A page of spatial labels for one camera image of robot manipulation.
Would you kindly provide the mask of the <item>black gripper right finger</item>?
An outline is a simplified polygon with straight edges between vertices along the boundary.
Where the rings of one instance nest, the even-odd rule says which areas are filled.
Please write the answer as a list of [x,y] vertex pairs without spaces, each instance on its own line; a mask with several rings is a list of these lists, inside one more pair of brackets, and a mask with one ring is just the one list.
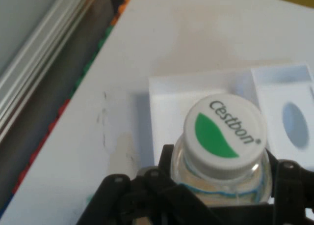
[[314,173],[296,161],[278,160],[267,150],[272,174],[273,224],[312,225],[306,209],[314,209]]

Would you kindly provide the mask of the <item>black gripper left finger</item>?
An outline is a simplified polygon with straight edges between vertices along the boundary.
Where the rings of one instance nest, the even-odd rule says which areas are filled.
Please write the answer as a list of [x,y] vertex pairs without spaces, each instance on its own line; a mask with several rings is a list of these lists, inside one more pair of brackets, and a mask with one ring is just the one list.
[[184,185],[170,178],[173,145],[165,145],[157,167],[131,180],[107,176],[78,220],[79,225],[132,225],[148,219],[154,225],[212,225],[213,213]]

